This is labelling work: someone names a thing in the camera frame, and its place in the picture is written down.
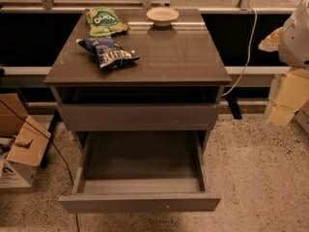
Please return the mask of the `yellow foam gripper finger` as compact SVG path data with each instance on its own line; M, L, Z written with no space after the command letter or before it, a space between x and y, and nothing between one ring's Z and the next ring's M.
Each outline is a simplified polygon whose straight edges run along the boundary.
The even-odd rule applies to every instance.
M266 132L284 129L309 100L309 71L294 69L273 78L263 128Z

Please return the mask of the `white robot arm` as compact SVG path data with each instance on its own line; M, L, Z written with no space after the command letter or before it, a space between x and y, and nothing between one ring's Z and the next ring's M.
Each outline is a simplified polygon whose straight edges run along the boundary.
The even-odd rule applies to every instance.
M264 38L258 48L277 51L290 70L271 81L264 130L278 132L309 100L309 0L302 0L284 25Z

